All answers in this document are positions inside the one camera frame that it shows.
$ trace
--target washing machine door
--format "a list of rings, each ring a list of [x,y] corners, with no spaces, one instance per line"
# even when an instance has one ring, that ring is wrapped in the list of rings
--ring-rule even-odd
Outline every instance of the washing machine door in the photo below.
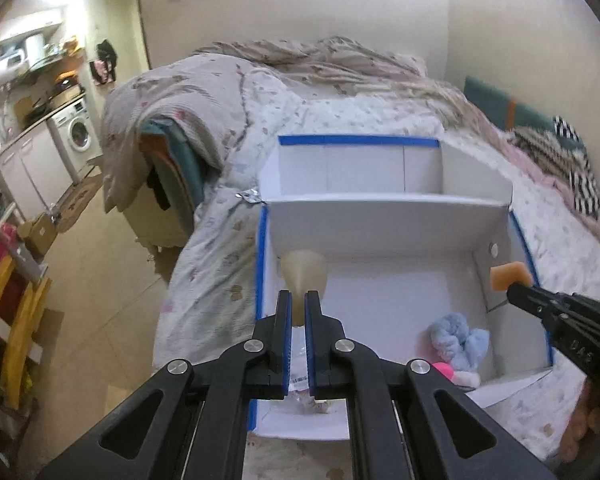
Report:
[[[66,131],[69,146],[76,152],[86,152],[91,146],[91,132],[82,117],[74,118]]]

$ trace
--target white wall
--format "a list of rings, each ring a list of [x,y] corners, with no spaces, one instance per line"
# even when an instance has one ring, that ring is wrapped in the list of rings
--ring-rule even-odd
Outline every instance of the white wall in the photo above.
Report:
[[[154,66],[212,41],[315,41],[334,34],[446,66],[447,0],[142,0]]]
[[[446,78],[467,75],[571,121],[600,180],[600,23],[584,0],[449,0]]]
[[[92,105],[90,114],[96,115],[93,122],[99,126],[109,93],[148,70],[148,66],[144,44],[138,45],[142,38],[138,38],[136,34],[135,23],[139,23],[136,0],[82,0],[82,6],[84,23],[80,26],[84,29],[87,60],[97,59],[96,46],[103,40],[109,40],[118,55],[115,83],[96,85],[91,78],[88,63],[78,71],[80,82],[87,91],[87,101]]]

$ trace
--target pink plush toy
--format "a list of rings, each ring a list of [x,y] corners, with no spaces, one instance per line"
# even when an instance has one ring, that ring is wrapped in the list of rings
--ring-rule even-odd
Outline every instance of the pink plush toy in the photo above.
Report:
[[[475,372],[456,372],[447,363],[433,363],[433,367],[456,386],[464,386],[474,390],[480,387],[480,375]]]

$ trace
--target floor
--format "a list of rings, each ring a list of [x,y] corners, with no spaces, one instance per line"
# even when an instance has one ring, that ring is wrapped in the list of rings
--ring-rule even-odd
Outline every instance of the floor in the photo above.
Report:
[[[178,256],[155,260],[118,211],[104,214],[102,190],[45,257],[52,279],[37,341],[40,410],[20,451],[23,478],[105,414],[107,393],[134,390],[152,373],[158,313]]]

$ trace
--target kitchen counter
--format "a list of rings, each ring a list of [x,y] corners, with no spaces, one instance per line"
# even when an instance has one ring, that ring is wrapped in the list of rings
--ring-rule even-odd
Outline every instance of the kitchen counter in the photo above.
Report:
[[[11,139],[9,142],[7,142],[6,144],[1,144],[0,145],[0,155],[3,154],[5,152],[5,150],[8,150],[11,146],[13,146],[14,143],[18,142],[18,140],[20,140],[22,137],[24,137],[25,135],[27,135],[33,128],[35,128],[36,126],[38,126],[40,123],[43,123],[49,117],[51,117],[55,113],[59,112],[60,110],[63,110],[64,108],[67,108],[68,106],[74,104],[76,101],[79,101],[85,95],[86,95],[85,92],[82,92],[80,95],[76,96],[75,99],[71,99],[69,102],[64,103],[62,106],[59,106],[58,108],[55,108],[54,110],[51,110],[47,115],[45,115],[42,118],[38,119],[31,126],[28,126],[25,130],[23,130],[16,137],[13,137],[13,139]]]

